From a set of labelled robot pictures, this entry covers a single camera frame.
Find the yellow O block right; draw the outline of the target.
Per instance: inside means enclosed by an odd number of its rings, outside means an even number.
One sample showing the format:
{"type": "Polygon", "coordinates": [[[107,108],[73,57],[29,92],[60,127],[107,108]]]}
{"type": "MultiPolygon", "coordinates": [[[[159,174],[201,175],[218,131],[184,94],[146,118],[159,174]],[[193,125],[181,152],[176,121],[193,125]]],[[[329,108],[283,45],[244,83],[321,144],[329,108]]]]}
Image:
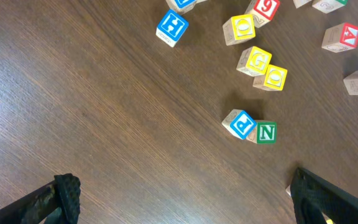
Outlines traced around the yellow O block right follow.
{"type": "Polygon", "coordinates": [[[288,70],[275,65],[269,65],[265,75],[254,78],[253,87],[265,91],[282,91],[288,70]]]}

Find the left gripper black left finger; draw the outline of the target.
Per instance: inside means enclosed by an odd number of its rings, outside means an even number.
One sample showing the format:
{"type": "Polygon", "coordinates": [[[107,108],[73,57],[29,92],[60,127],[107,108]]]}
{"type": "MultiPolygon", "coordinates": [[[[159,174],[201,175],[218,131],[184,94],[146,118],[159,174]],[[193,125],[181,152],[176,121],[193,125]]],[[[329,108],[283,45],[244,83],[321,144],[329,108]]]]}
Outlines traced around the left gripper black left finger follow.
{"type": "Polygon", "coordinates": [[[56,175],[50,183],[0,209],[0,223],[77,224],[80,185],[73,174],[56,175]]]}

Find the red 6 block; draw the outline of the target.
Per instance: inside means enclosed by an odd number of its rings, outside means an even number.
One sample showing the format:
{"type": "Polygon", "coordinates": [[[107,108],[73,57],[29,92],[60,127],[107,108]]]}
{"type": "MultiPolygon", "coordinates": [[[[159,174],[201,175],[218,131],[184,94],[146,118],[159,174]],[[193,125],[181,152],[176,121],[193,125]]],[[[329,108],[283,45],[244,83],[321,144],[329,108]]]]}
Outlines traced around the red 6 block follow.
{"type": "Polygon", "coordinates": [[[251,0],[245,14],[251,14],[255,27],[261,28],[273,19],[279,6],[279,0],[251,0]]]}

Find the green L block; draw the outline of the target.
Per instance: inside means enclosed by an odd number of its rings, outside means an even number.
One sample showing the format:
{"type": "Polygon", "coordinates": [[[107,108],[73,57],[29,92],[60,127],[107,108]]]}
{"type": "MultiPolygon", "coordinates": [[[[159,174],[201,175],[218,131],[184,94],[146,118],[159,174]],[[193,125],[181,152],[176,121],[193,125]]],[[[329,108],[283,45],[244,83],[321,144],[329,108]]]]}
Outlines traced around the green L block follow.
{"type": "Polygon", "coordinates": [[[314,0],[312,6],[315,9],[328,14],[345,6],[347,2],[348,0],[314,0]]]}

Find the yellow O block left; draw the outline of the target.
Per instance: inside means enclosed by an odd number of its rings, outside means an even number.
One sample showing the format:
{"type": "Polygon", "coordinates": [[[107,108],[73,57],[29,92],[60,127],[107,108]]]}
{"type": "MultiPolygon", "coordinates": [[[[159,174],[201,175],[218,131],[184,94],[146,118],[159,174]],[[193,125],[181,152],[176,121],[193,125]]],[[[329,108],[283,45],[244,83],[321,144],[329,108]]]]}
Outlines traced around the yellow O block left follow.
{"type": "Polygon", "coordinates": [[[227,46],[241,44],[256,36],[254,18],[251,14],[233,16],[223,24],[227,46]]]}

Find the yellow o block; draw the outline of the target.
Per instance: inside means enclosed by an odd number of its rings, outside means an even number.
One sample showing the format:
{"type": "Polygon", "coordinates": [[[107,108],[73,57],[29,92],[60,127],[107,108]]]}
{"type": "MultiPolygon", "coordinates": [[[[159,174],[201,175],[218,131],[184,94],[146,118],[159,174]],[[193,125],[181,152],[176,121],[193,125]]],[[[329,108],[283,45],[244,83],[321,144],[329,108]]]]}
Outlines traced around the yellow o block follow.
{"type": "Polygon", "coordinates": [[[227,46],[241,44],[256,36],[254,18],[251,14],[233,16],[223,24],[227,46]]]}
{"type": "Polygon", "coordinates": [[[253,87],[265,91],[282,91],[288,70],[275,65],[269,65],[265,75],[254,78],[253,87]]]}

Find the green N block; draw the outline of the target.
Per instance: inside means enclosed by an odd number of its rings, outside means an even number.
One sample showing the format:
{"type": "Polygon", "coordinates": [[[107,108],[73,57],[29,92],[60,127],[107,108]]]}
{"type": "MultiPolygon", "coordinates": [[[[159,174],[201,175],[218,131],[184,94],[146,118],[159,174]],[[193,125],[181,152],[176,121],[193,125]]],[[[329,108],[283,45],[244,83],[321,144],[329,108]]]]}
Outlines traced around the green N block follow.
{"type": "Polygon", "coordinates": [[[256,127],[246,139],[256,144],[275,144],[277,141],[277,123],[266,120],[256,120],[256,123],[256,127]]]}

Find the blue P block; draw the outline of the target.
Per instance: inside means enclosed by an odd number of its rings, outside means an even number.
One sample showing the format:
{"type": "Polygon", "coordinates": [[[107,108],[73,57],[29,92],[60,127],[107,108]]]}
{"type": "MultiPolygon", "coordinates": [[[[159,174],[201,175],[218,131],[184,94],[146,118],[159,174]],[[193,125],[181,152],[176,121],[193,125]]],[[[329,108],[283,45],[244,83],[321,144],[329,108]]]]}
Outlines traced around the blue P block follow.
{"type": "Polygon", "coordinates": [[[221,123],[233,136],[246,139],[257,123],[244,110],[233,109],[221,123]]]}

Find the plain wooden block left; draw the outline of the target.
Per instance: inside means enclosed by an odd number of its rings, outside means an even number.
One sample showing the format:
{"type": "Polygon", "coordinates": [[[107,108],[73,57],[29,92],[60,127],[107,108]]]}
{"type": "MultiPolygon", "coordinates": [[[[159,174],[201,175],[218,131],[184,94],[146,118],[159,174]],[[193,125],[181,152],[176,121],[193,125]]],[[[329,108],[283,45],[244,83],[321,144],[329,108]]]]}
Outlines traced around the plain wooden block left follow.
{"type": "Polygon", "coordinates": [[[293,3],[295,5],[295,7],[298,9],[299,7],[309,3],[312,0],[293,0],[293,3]]]}

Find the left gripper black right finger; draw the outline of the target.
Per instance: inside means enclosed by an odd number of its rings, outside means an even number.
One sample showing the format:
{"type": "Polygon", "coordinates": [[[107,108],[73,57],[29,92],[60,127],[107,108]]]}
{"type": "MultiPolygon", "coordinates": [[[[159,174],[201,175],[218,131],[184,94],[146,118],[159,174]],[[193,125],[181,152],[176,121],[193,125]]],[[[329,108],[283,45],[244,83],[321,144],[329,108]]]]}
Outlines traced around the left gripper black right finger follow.
{"type": "Polygon", "coordinates": [[[324,180],[311,171],[298,167],[290,184],[297,224],[358,223],[358,198],[324,180]]]}

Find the blue h block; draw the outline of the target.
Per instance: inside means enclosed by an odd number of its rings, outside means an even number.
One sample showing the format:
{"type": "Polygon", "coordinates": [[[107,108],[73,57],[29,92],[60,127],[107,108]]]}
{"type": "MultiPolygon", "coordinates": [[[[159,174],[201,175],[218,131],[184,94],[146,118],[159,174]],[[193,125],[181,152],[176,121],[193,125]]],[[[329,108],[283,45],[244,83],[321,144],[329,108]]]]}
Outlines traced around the blue h block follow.
{"type": "Polygon", "coordinates": [[[188,21],[174,10],[169,9],[157,26],[156,36],[170,47],[174,47],[188,26],[188,21]]]}
{"type": "Polygon", "coordinates": [[[196,0],[166,0],[170,9],[182,15],[192,10],[196,5],[196,0]]]}

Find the red A block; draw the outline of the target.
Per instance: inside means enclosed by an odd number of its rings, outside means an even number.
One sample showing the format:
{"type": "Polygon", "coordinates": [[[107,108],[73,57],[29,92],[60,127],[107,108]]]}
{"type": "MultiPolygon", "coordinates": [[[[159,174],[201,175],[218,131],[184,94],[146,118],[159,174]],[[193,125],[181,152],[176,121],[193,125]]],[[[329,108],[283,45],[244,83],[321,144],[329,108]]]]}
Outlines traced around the red A block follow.
{"type": "Polygon", "coordinates": [[[358,45],[358,26],[344,22],[326,29],[322,49],[339,53],[355,49],[358,45]]]}

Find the blue H block upper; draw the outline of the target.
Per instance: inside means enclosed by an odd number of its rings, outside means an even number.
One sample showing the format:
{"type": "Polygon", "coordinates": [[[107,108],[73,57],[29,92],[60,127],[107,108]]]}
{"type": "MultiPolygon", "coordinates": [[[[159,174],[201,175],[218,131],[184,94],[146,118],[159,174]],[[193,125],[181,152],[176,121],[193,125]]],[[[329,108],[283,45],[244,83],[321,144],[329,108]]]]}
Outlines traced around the blue H block upper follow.
{"type": "Polygon", "coordinates": [[[192,10],[196,5],[196,0],[166,0],[170,9],[182,15],[192,10]]]}

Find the yellow G block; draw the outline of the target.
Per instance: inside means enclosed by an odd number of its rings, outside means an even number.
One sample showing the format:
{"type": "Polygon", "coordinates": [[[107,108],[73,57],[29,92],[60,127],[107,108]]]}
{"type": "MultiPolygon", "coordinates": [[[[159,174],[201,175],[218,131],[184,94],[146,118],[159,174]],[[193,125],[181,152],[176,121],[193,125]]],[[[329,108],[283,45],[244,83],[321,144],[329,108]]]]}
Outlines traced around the yellow G block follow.
{"type": "Polygon", "coordinates": [[[251,77],[265,75],[272,54],[256,46],[244,50],[236,70],[251,77]]]}

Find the blue H block lower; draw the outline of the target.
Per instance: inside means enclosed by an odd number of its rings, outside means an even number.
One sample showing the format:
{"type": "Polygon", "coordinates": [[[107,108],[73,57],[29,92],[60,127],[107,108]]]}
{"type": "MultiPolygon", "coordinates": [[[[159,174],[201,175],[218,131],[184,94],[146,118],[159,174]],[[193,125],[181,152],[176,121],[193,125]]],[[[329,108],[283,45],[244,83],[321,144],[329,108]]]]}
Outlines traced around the blue H block lower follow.
{"type": "Polygon", "coordinates": [[[156,36],[170,47],[174,47],[188,26],[188,21],[174,10],[169,9],[157,26],[156,36]]]}

